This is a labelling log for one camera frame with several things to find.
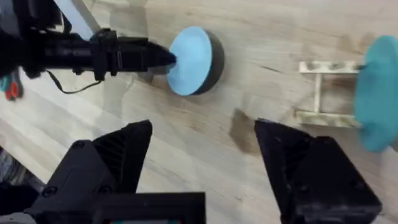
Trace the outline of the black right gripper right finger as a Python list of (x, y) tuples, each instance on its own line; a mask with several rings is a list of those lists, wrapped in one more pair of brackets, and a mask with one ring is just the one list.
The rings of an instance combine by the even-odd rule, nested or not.
[(372, 223), (382, 203), (340, 145), (266, 119), (254, 122), (282, 223)]

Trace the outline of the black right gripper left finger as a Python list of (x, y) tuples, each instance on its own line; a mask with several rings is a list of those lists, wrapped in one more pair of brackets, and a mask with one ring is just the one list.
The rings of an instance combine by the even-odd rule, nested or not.
[(31, 215), (152, 215), (136, 194), (152, 136), (148, 120), (94, 140), (75, 141), (26, 209)]

